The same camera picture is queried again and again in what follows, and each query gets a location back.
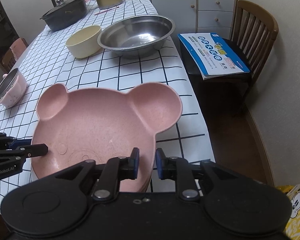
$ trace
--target cartoon dog print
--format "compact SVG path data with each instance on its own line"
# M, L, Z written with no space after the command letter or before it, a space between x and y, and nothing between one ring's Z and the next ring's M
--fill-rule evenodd
M298 215L298 211L300 210L300 189L298 189L298 192L291 199L291 204L292 213L290 217L295 218Z

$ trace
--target white grid tablecloth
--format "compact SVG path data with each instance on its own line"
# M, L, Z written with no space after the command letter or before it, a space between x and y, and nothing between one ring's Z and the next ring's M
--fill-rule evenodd
M36 38L19 69L28 88L22 101L12 108L0 105L0 132L18 139L32 138L38 117L35 112L40 95L51 85L61 82L68 90L103 87L127 92L144 82L162 82L171 86L183 103L180 120L171 129L157 135L157 147L167 156L186 158L191 163L214 156L208 129L185 68L169 37L160 51L141 59L125 59L111 51L100 50L89 58L75 59L65 46L76 31L111 23L134 15L157 14L149 0L125 0L119 8L95 15L100 10L96 0L88 3L85 18L70 27L52 32L46 27ZM11 190L31 181L31 162L27 159L23 172L0 181L0 204ZM154 171L149 191L174 191L172 180L161 181Z

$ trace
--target pink cup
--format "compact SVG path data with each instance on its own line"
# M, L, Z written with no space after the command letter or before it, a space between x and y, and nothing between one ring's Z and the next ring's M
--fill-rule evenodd
M0 83L0 104L5 107L14 106L25 94L27 82L18 68L3 75Z

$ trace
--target screw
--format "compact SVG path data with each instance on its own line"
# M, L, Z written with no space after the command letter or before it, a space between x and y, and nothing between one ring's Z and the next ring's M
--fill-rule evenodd
M144 198L142 199L142 201L143 201L143 202L150 202L150 201L151 201L151 199L150 199L150 198L148 198L148 197L144 197Z
M182 192L185 198L195 198L198 196L198 191L194 189L186 189Z
M110 196L110 192L105 189L99 189L94 193L97 198L107 198Z
M142 201L141 201L140 199L134 199L134 200L133 200L133 203L139 205L139 204L142 203Z

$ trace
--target stainless steel basin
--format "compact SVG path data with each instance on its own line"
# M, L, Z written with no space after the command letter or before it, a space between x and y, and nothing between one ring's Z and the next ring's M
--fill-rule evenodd
M164 16L133 16L105 28L98 44L122 57L146 57L161 49L175 28L174 21Z

